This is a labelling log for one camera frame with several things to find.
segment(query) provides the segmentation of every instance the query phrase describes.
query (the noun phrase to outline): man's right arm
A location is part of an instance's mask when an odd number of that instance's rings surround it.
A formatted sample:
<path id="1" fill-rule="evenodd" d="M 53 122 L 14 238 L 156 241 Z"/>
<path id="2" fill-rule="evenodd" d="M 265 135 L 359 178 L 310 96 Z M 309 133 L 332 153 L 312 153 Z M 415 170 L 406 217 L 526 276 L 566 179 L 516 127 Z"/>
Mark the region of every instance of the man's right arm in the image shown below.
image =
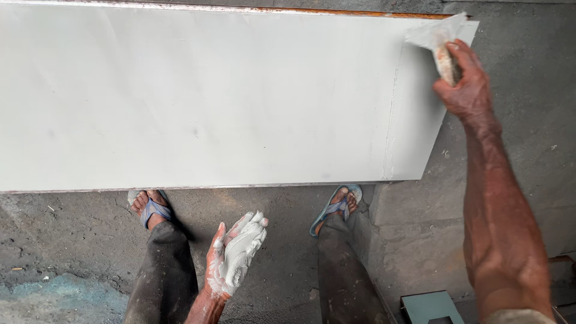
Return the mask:
<path id="1" fill-rule="evenodd" d="M 506 156 L 488 77 L 464 42 L 449 42 L 447 48 L 463 77 L 455 87 L 438 80 L 434 90 L 466 132 L 464 258 L 480 321 L 498 310 L 517 309 L 553 319 L 544 243 Z"/>

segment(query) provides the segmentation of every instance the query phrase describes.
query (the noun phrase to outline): hand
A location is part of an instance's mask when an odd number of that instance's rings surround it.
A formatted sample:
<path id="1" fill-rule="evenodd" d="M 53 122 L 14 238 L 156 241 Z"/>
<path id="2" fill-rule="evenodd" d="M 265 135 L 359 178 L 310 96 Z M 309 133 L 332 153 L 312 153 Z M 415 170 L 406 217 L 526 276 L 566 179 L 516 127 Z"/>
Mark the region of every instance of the hand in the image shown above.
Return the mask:
<path id="1" fill-rule="evenodd" d="M 488 75 L 476 54 L 459 39 L 447 42 L 446 48 L 458 60 L 462 68 L 462 79 L 451 87 L 442 79 L 433 86 L 434 91 L 446 105 L 446 109 L 460 118 L 465 126 L 483 130 L 499 123 L 492 113 L 492 99 Z"/>
<path id="2" fill-rule="evenodd" d="M 204 286 L 212 298 L 228 300 L 238 289 L 266 238 L 266 225 L 268 219 L 261 212 L 242 216 L 226 234 L 226 224 L 220 223 L 206 255 Z"/>

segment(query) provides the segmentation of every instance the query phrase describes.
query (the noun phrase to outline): concrete floor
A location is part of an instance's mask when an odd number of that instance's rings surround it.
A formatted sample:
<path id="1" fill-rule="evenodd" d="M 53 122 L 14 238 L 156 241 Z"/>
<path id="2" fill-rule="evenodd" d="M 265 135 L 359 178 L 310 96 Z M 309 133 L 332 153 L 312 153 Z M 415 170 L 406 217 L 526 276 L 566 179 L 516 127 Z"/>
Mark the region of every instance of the concrete floor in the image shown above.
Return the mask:
<path id="1" fill-rule="evenodd" d="M 576 251 L 575 5 L 403 0 L 205 3 L 422 13 L 465 10 L 473 15 L 480 21 L 473 48 L 491 77 L 506 149 L 547 251 L 551 257 Z M 421 180 L 363 187 L 364 202 L 348 224 L 358 255 L 395 312 L 402 295 L 446 289 L 466 323 L 478 321 L 461 249 L 465 149 L 459 121 L 447 115 Z M 257 209 L 271 220 L 263 249 L 221 322 L 320 321 L 318 300 L 310 294 L 318 288 L 316 246 L 307 233 L 334 187 L 168 192 L 176 215 L 193 236 L 199 282 L 220 221 L 232 224 Z M 0 322 L 120 323 L 146 239 L 136 215 L 127 210 L 125 192 L 0 196 Z M 12 271 L 13 267 L 23 269 Z M 43 296 L 50 297 L 45 302 Z M 568 302 L 576 302 L 576 297 L 562 300 Z"/>

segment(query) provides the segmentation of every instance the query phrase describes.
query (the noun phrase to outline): trouser leg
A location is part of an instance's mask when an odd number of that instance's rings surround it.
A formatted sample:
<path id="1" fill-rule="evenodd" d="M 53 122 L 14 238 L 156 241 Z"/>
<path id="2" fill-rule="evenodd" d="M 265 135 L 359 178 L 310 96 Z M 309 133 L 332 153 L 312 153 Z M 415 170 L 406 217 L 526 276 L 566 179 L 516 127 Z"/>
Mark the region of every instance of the trouser leg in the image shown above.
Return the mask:
<path id="1" fill-rule="evenodd" d="M 198 294 L 188 239 L 174 224 L 157 224 L 146 243 L 124 315 L 125 324 L 183 323 Z"/>
<path id="2" fill-rule="evenodd" d="M 330 214 L 318 234 L 322 322 L 389 324 L 368 272 L 352 249 L 342 216 Z"/>

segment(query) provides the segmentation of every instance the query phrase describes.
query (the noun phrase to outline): forearm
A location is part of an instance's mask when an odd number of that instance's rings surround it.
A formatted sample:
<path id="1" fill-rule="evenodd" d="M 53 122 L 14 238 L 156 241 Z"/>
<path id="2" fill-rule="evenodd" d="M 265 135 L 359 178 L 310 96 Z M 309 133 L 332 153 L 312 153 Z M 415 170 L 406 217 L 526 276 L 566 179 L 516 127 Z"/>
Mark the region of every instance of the forearm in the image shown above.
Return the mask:
<path id="1" fill-rule="evenodd" d="M 212 289 L 204 286 L 194 300 L 184 324 L 216 324 L 225 304 L 224 298 L 213 294 Z"/>
<path id="2" fill-rule="evenodd" d="M 500 124 L 491 112 L 463 124 L 468 144 L 464 255 L 480 318 L 510 308 L 552 316 L 544 244 L 506 157 Z"/>

